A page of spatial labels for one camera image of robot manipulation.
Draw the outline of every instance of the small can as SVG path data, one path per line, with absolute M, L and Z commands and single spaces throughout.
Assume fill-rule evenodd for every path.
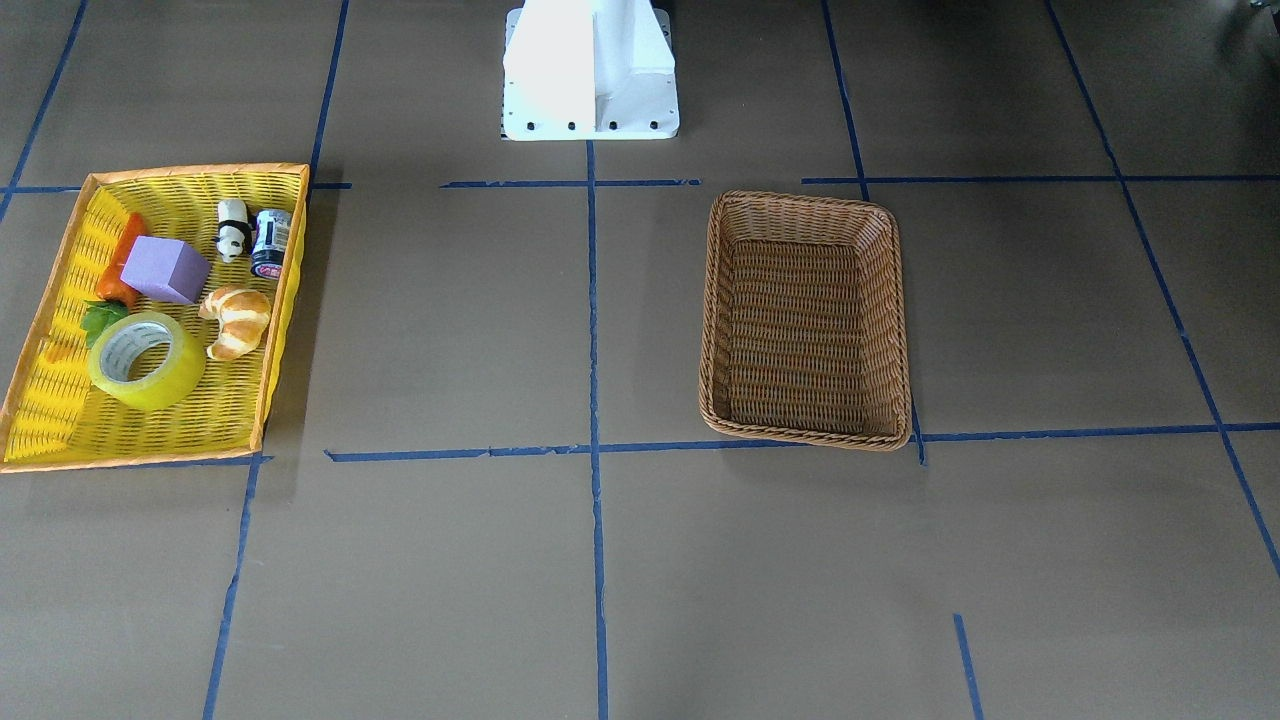
M 289 242 L 289 220 L 291 217 L 284 210 L 262 210 L 257 214 L 251 273 L 260 278 L 279 279 L 284 265 L 284 246 Z

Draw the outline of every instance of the croissant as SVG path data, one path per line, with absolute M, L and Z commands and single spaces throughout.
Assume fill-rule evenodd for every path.
M 234 360 L 252 352 L 271 319 L 271 301 L 256 290 L 233 284 L 205 296 L 200 316 L 218 319 L 218 340 L 205 354 L 214 360 Z

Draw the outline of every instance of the purple block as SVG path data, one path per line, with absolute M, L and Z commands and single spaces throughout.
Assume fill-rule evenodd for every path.
M 195 305 L 212 264 L 180 240 L 140 234 L 124 261 L 124 284 L 164 302 Z

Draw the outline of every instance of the blue tape line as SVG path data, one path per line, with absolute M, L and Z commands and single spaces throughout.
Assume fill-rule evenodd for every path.
M 78 184 L 28 184 L 13 188 L 14 195 L 50 195 L 54 192 L 79 192 Z
M 969 685 L 969 703 L 973 706 L 973 720 L 983 720 L 982 696 L 978 694 L 978 676 L 973 671 L 973 656 L 969 655 L 969 634 L 964 629 L 964 618 L 959 612 L 951 616 L 956 626 L 956 642 L 960 643 L 960 661 L 964 662 L 964 679 Z
M 676 187 L 676 186 L 699 186 L 703 181 L 698 178 L 673 178 L 673 179 L 652 179 L 652 181 L 595 181 L 595 187 Z
M 1129 182 L 1276 182 L 1280 176 L 1125 176 Z
M 920 466 L 928 468 L 929 459 L 924 455 L 924 433 L 920 430 L 920 414 L 915 411 L 915 398 L 911 398 L 911 439 L 920 459 Z
M 863 168 L 863 152 L 858 146 L 858 129 L 854 127 L 854 110 L 849 102 L 849 86 L 845 83 L 845 67 L 840 61 L 840 50 L 836 47 L 836 28 L 831 22 L 831 6 L 827 0 L 822 0 L 822 19 L 827 24 L 827 44 L 831 45 L 831 64 L 836 68 L 836 85 L 840 86 L 840 104 L 845 108 L 845 127 L 849 128 L 849 146 L 854 151 L 854 168 L 858 170 L 858 184 L 863 191 L 863 200 L 869 200 L 867 191 L 867 170 Z
M 596 714 L 599 720 L 609 720 L 609 652 L 604 624 L 604 512 L 600 505 L 600 383 L 598 354 L 598 296 L 595 256 L 595 143 L 586 141 L 586 254 L 588 302 L 591 329 L 591 515 L 595 520 L 595 673 Z
M 1271 557 L 1271 566 L 1276 575 L 1280 577 L 1280 553 L 1276 552 L 1275 542 L 1271 539 L 1271 530 L 1267 529 L 1266 519 L 1262 516 L 1262 511 L 1253 497 L 1253 489 L 1249 487 L 1248 478 L 1244 477 L 1244 469 L 1240 466 L 1240 460 L 1235 455 L 1235 447 L 1231 445 L 1231 437 L 1228 434 L 1226 425 L 1222 421 L 1222 414 L 1217 409 L 1217 402 L 1213 401 L 1213 393 L 1210 391 L 1208 380 L 1204 378 L 1204 372 L 1201 369 L 1199 359 L 1196 357 L 1196 348 L 1192 347 L 1190 337 L 1187 334 L 1187 327 L 1183 324 L 1181 314 L 1178 311 L 1178 305 L 1174 302 L 1172 292 L 1170 292 L 1169 284 L 1165 282 L 1165 273 L 1160 269 L 1160 261 L 1156 259 L 1156 251 L 1151 246 L 1151 238 L 1147 236 L 1147 228 L 1142 222 L 1142 215 L 1139 215 L 1138 206 L 1133 200 L 1133 195 L 1129 192 L 1129 183 L 1125 182 L 1125 177 L 1120 172 L 1120 161 L 1116 159 L 1115 149 L 1111 146 L 1107 131 L 1103 128 L 1102 119 L 1098 117 L 1097 108 L 1093 105 L 1093 97 L 1089 95 L 1089 88 L 1084 83 L 1084 76 L 1080 73 L 1080 67 L 1075 61 L 1075 54 L 1071 53 L 1071 46 L 1066 40 L 1066 32 L 1062 29 L 1062 23 L 1059 20 L 1057 13 L 1053 10 L 1053 1 L 1044 0 L 1044 8 L 1048 12 L 1050 20 L 1053 23 L 1053 31 L 1057 33 L 1059 41 L 1062 44 L 1062 51 L 1066 54 L 1066 59 L 1071 65 L 1071 73 L 1075 74 L 1075 82 L 1080 87 L 1080 94 L 1084 96 L 1084 102 L 1089 109 L 1089 115 L 1093 118 L 1093 124 L 1097 127 L 1098 136 L 1102 138 L 1102 147 L 1106 150 L 1107 158 L 1111 160 L 1111 168 L 1115 172 L 1116 179 L 1120 181 L 1120 191 L 1124 193 L 1125 204 L 1129 206 L 1129 214 L 1133 217 L 1133 224 L 1138 229 L 1138 237 L 1142 240 L 1142 247 L 1147 254 L 1147 263 L 1151 265 L 1151 272 L 1156 275 L 1156 282 L 1160 284 L 1160 293 L 1165 297 L 1165 305 L 1169 307 L 1169 315 L 1172 318 L 1174 327 L 1178 329 L 1178 336 L 1183 341 L 1183 348 L 1187 351 L 1187 359 L 1192 364 L 1192 370 L 1196 372 L 1196 382 L 1199 383 L 1201 392 L 1204 395 L 1204 404 L 1208 405 L 1210 415 L 1213 418 L 1213 427 L 1217 430 L 1219 437 L 1222 439 L 1222 447 L 1226 450 L 1226 456 L 1231 461 L 1231 469 L 1235 471 L 1235 479 L 1239 482 L 1240 491 L 1244 493 L 1244 500 L 1249 506 L 1249 512 L 1253 515 L 1253 523 L 1257 525 L 1258 534 L 1262 537 L 1262 543 L 1266 546 L 1267 555 Z
M 800 178 L 800 184 L 941 184 L 1018 182 L 1116 182 L 1112 176 L 915 176 L 873 178 Z
M 1128 182 L 1275 182 L 1280 176 L 1124 176 Z M 1116 182 L 1116 176 L 902 176 L 902 177 L 814 177 L 800 184 L 943 184 L 943 183 L 1053 183 Z
M 1175 436 L 1196 433 L 1216 433 L 1217 427 L 1210 424 L 1201 425 L 1148 425 L 1129 428 L 1064 428 L 1064 429 L 1032 429 L 1032 430 L 995 430 L 972 433 L 923 433 L 919 430 L 918 418 L 913 418 L 916 427 L 914 434 L 923 442 L 983 442 L 995 439 L 1062 439 L 1087 437 L 1126 437 L 1126 436 Z M 1234 423 L 1224 425 L 1228 432 L 1276 432 L 1280 423 Z M 671 450 L 740 450 L 753 447 L 812 447 L 803 442 L 783 442 L 776 439 L 703 439 L 703 441 L 672 441 L 672 442 L 614 442 L 600 443 L 599 452 L 664 452 Z M 404 450 L 390 452 L 334 452 L 325 450 L 324 454 L 334 462 L 380 462 L 396 460 L 447 460 L 458 457 L 508 457 L 532 455 L 588 455 L 591 452 L 590 445 L 549 445 L 549 446 L 522 446 L 522 447 L 472 447 L 460 450 Z M 234 459 L 227 464 L 242 464 L 243 459 Z M 196 461 L 193 464 L 223 464 L 223 461 Z
M 588 187 L 590 183 L 595 183 L 595 187 L 678 187 L 678 186 L 699 186 L 703 181 L 698 178 L 673 178 L 673 179 L 618 179 L 618 181 L 577 181 L 577 179 L 562 179 L 562 181 L 453 181 L 447 182 L 440 186 L 440 190 L 500 190 L 511 187 Z
M 1280 430 L 1280 423 L 1228 423 L 1225 427 L 1231 433 Z
M 212 720 L 214 706 L 218 705 L 218 687 L 223 680 L 223 661 L 227 659 L 227 642 L 232 634 L 232 616 L 236 612 L 236 593 L 239 592 L 241 570 L 244 568 L 244 546 L 248 543 L 248 523 L 253 496 L 257 495 L 257 473 L 262 459 L 255 456 L 248 466 L 248 479 L 244 482 L 244 505 L 241 507 L 239 542 L 236 546 L 236 573 L 227 585 L 227 598 L 223 601 L 223 620 L 218 625 L 218 646 L 214 648 L 214 666 L 209 673 L 209 691 L 205 693 L 204 720 Z
M 1042 430 L 996 430 L 989 433 L 931 433 L 927 442 L 973 442 L 988 439 L 1047 439 L 1076 437 L 1128 437 L 1128 436 L 1176 436 L 1193 433 L 1215 433 L 1216 425 L 1152 425 L 1133 428 L 1070 428 Z
M 776 439 L 695 439 L 677 442 L 617 442 L 602 445 L 600 452 L 663 452 L 668 450 L 736 450 L 741 447 L 806 447 Z
M 334 452 L 324 454 L 334 462 L 388 462 L 397 460 L 451 460 L 457 457 L 513 457 L 521 455 L 581 455 L 590 452 L 584 445 L 552 445 L 527 447 L 467 447 L 458 450 L 399 450 L 389 452 Z
M 271 461 L 271 456 L 262 457 L 218 457 L 214 460 L 170 460 L 168 462 L 146 462 L 142 465 L 128 465 L 129 469 L 147 469 L 147 468 L 219 468 L 219 466 L 246 466 L 257 462 L 265 465 Z
M 27 168 L 27 160 L 31 158 L 31 149 L 36 145 L 36 135 L 40 133 L 40 126 L 45 122 L 45 113 L 49 111 L 49 104 L 54 100 L 54 92 L 58 91 L 58 81 L 63 78 L 63 70 L 67 69 L 67 60 L 72 55 L 72 47 L 76 46 L 76 38 L 79 37 L 81 22 L 84 19 L 84 10 L 88 8 L 88 0 L 81 0 L 79 6 L 76 9 L 76 19 L 72 20 L 72 29 L 67 33 L 67 44 L 63 45 L 63 54 L 58 58 L 58 67 L 54 68 L 54 77 L 49 79 L 49 87 L 45 88 L 45 97 L 40 101 L 40 109 L 36 110 L 36 118 L 31 123 L 31 131 L 27 132 L 27 141 L 22 146 L 22 152 L 18 155 L 18 164 L 13 167 L 13 174 L 9 176 L 9 184 L 5 187 L 4 197 L 0 199 L 0 222 L 4 220 L 5 214 L 9 211 L 9 202 L 13 200 L 14 188 L 18 187 L 18 181 L 22 179 L 22 172 Z
M 324 146 L 324 128 L 329 123 L 329 101 L 333 100 L 333 85 L 338 78 L 338 58 L 342 56 L 342 37 L 347 32 L 347 9 L 351 0 L 342 0 L 342 10 L 338 13 L 338 31 L 333 36 L 333 55 L 329 58 L 329 79 L 324 85 L 324 100 L 320 101 L 320 119 L 316 120 L 316 140 L 311 146 L 311 174 L 320 172 L 320 149 Z M 307 200 L 311 200 L 312 184 L 307 190 Z
M 586 187 L 588 181 L 453 181 L 440 190 L 493 190 L 503 187 Z

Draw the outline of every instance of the wicker basket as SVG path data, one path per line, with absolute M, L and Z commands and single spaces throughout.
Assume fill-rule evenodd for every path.
M 897 450 L 911 434 L 897 223 L 727 192 L 707 231 L 699 407 L 731 436 Z
M 261 450 L 298 290 L 308 176 L 310 168 L 298 164 L 191 165 L 88 176 L 0 409 L 0 473 L 207 460 Z M 279 282 L 250 274 L 247 258 L 230 264 L 218 259 L 216 208 L 224 197 L 238 197 L 253 209 L 293 213 Z M 210 259 L 206 290 L 237 283 L 273 299 L 271 322 L 257 350 L 230 363 L 207 363 L 189 396 L 150 413 L 127 407 L 92 387 L 84 332 L 79 329 L 84 301 L 96 300 L 97 278 L 129 213 L 142 214 L 150 234 L 184 240 Z M 142 310 L 173 316 L 201 346 L 218 336 L 218 323 L 200 319 L 196 305 L 143 297 L 136 307 Z

